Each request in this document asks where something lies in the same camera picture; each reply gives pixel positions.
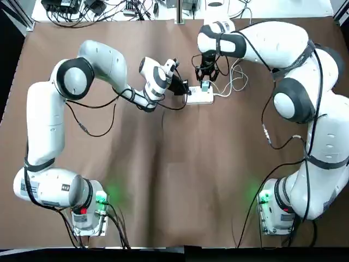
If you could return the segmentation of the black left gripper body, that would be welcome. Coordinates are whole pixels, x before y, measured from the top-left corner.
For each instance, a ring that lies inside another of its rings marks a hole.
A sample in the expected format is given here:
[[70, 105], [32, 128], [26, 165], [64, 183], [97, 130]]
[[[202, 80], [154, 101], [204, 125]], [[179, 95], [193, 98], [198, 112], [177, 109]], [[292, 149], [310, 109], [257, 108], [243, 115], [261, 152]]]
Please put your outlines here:
[[171, 91], [174, 96], [182, 96], [184, 94], [183, 82], [179, 76], [175, 74], [172, 75], [171, 83], [167, 89]]

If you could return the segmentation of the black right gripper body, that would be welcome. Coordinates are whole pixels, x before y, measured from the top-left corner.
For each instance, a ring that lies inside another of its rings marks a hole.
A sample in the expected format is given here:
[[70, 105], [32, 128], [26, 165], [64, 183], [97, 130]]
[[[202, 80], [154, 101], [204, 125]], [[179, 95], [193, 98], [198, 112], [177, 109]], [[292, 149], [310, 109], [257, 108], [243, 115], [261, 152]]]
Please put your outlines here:
[[216, 63], [215, 52], [201, 54], [201, 64], [200, 64], [201, 70], [215, 69], [215, 63]]

